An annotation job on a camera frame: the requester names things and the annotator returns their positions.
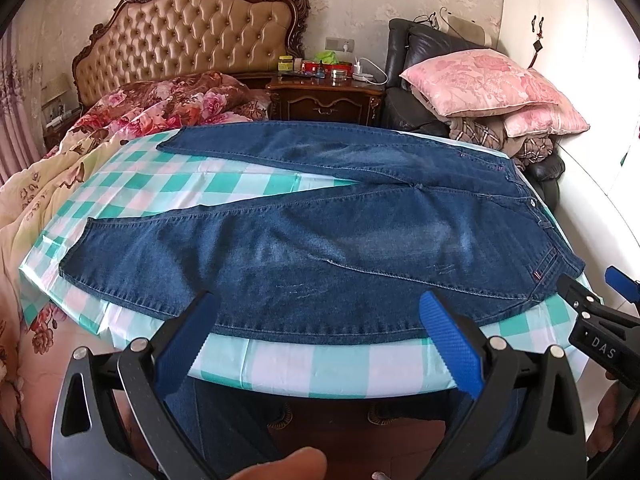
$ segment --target drawer handle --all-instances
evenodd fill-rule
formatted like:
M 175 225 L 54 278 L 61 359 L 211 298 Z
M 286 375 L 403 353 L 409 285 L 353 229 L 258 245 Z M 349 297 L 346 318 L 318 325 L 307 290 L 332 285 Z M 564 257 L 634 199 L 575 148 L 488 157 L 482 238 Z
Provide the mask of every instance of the drawer handle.
M 329 108 L 325 110 L 324 108 L 313 108 L 315 112 L 318 112 L 320 115 L 331 115 L 334 112 L 337 112 L 337 108 Z

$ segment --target floral comforter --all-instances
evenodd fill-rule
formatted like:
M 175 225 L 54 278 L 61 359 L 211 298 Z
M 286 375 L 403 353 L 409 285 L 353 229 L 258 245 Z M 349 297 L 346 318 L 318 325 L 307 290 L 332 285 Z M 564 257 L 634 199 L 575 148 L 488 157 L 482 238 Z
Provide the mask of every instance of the floral comforter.
M 59 146 L 0 187 L 0 413 L 44 464 L 71 352 L 113 348 L 53 303 L 27 326 L 18 303 L 21 261 L 60 206 L 128 140 L 183 125 L 264 120 L 268 103 L 266 92 L 217 72 L 133 83 L 100 99 Z M 135 441 L 128 411 L 123 419 Z

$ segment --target blue jeans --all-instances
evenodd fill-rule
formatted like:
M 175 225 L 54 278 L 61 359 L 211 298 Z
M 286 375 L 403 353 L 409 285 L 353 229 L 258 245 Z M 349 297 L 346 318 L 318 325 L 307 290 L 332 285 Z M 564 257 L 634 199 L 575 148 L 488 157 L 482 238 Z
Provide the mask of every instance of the blue jeans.
M 212 332 L 304 344 L 426 336 L 427 289 L 483 325 L 555 293 L 575 256 L 513 163 L 364 126 L 263 122 L 185 128 L 172 153 L 358 181 L 89 219 L 60 274 L 93 296 L 168 319 L 202 289 L 222 304 Z
M 523 398 L 521 390 L 514 393 L 479 470 L 500 458 Z M 246 467 L 283 458 L 267 429 L 267 423 L 273 422 L 279 413 L 283 397 L 236 390 L 187 377 L 180 390 L 168 396 L 165 402 L 196 450 L 223 479 Z M 471 405 L 468 395 L 459 390 L 444 390 L 383 402 L 379 413 L 444 420 L 449 434 L 462 422 Z

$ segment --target floral pillow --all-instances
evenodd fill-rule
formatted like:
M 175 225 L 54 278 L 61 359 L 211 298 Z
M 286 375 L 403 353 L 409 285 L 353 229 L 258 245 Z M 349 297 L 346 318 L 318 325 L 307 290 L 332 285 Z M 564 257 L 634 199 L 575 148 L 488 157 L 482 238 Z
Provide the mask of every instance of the floral pillow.
M 530 70 L 538 80 L 551 85 L 539 72 Z M 525 106 L 504 118 L 509 137 L 549 133 L 553 135 L 580 134 L 590 126 L 562 93 L 560 104 Z
M 485 117 L 530 104 L 560 104 L 560 92 L 495 50 L 464 50 L 413 65 L 400 77 L 444 117 Z

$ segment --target tufted headboard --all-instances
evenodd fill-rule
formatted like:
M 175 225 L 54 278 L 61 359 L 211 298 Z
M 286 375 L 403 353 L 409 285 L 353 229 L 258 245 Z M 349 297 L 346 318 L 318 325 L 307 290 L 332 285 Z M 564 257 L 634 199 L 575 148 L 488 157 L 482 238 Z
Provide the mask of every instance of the tufted headboard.
M 303 57 L 308 0 L 121 0 L 72 64 L 79 103 L 135 81 L 217 70 L 238 79 Z

